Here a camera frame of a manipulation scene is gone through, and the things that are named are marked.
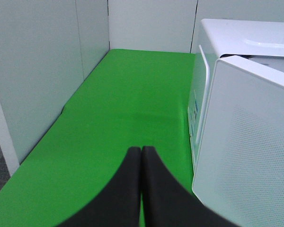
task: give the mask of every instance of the cubicle wall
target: cubicle wall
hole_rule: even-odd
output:
[[[197,0],[109,0],[110,47],[190,52]]]
[[[284,0],[109,0],[108,4],[112,49],[196,52],[203,18],[284,22]]]
[[[19,162],[108,50],[106,0],[0,0],[0,102]]]

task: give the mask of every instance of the perforated panel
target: perforated panel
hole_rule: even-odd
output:
[[[284,131],[236,106],[216,191],[249,226],[284,226]]]

